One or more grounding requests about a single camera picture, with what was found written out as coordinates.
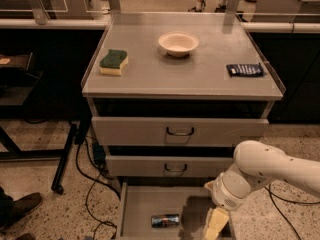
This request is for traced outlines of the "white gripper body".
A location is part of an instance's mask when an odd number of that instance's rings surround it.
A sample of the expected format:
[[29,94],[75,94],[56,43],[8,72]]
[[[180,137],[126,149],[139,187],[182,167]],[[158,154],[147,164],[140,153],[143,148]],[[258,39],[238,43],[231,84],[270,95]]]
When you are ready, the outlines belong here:
[[234,211],[244,204],[252,192],[263,186],[262,177],[248,175],[236,165],[231,165],[213,181],[212,201],[216,206]]

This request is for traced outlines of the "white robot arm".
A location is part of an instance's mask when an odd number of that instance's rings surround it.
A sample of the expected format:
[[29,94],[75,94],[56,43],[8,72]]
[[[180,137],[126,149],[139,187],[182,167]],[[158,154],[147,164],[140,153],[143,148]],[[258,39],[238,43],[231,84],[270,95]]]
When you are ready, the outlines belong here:
[[204,187],[216,205],[207,213],[203,240],[216,240],[229,220],[229,211],[242,206],[247,197],[273,180],[293,185],[320,197],[320,163],[291,157],[279,148],[247,140],[234,149],[233,164]]

